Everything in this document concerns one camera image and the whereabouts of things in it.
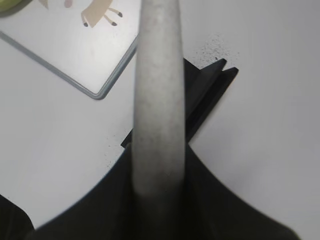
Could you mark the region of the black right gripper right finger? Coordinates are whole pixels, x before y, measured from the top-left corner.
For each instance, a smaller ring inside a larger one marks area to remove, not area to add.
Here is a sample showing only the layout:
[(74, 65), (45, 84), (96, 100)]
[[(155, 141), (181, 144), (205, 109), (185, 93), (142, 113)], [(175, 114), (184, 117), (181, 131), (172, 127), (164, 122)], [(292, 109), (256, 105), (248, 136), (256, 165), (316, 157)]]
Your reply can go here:
[(289, 227), (259, 212), (224, 186), (185, 147), (182, 239), (297, 240)]

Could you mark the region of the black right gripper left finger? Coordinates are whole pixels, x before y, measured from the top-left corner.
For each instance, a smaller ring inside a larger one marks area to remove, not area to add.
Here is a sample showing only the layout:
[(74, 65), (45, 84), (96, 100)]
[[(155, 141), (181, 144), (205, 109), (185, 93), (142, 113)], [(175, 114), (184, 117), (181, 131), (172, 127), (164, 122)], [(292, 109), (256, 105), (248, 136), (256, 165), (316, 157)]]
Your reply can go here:
[(82, 199), (34, 228), (30, 217), (0, 198), (2, 240), (134, 240), (131, 148), (127, 147), (103, 179)]

